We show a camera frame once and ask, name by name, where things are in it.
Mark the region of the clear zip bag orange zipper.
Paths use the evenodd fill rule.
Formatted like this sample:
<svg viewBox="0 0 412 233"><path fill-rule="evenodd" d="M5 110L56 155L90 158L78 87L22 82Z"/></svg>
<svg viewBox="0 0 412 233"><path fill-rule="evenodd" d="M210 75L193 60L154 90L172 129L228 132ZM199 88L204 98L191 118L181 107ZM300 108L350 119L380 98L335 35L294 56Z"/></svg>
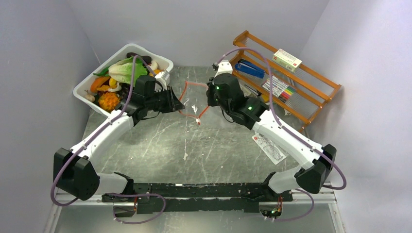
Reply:
<svg viewBox="0 0 412 233"><path fill-rule="evenodd" d="M178 113L189 122L195 122L199 126L206 125L206 113L209 109L206 92L208 86L205 83L185 81L179 101L184 105Z"/></svg>

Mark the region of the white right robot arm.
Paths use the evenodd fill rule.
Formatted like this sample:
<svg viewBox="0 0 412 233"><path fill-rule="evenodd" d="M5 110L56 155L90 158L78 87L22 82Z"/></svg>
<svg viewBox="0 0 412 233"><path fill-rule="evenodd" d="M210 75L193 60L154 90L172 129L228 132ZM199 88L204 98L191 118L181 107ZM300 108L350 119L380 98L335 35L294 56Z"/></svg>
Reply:
<svg viewBox="0 0 412 233"><path fill-rule="evenodd" d="M235 123L271 140L299 163L295 168L268 176L267 185L262 188L266 200L273 201L282 192L296 188L319 193L332 171L331 162L337 153L334 146L322 146L275 118L263 101L246 97L238 79L230 73L210 78L207 86L209 106L219 106Z"/></svg>

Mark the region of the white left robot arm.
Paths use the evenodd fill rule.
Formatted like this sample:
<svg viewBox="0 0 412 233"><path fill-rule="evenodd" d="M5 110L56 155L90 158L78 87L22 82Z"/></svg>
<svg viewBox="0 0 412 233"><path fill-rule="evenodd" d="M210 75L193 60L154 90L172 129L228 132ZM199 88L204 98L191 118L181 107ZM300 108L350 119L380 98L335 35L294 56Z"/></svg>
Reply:
<svg viewBox="0 0 412 233"><path fill-rule="evenodd" d="M130 201L135 194L133 179L118 172L97 173L91 160L105 154L123 134L147 120L149 111L166 114L184 108L172 87L162 86L159 80L149 75L137 78L135 86L94 132L71 149L56 151L51 197L55 197L54 190L59 188L76 200L109 194L123 202Z"/></svg>

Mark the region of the green napa cabbage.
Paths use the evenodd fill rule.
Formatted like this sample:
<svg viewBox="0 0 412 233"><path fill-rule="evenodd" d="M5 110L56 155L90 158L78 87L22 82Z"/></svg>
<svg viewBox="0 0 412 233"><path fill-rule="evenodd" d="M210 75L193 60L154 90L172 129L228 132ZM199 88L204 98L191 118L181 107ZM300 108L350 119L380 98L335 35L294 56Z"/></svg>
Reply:
<svg viewBox="0 0 412 233"><path fill-rule="evenodd" d="M131 83L132 68L133 68L133 57L120 60L117 63L111 65L108 69L108 74L111 78L120 83ZM135 62L135 77L134 84L136 84L137 79L141 75L147 75L148 71L144 64L137 58Z"/></svg>

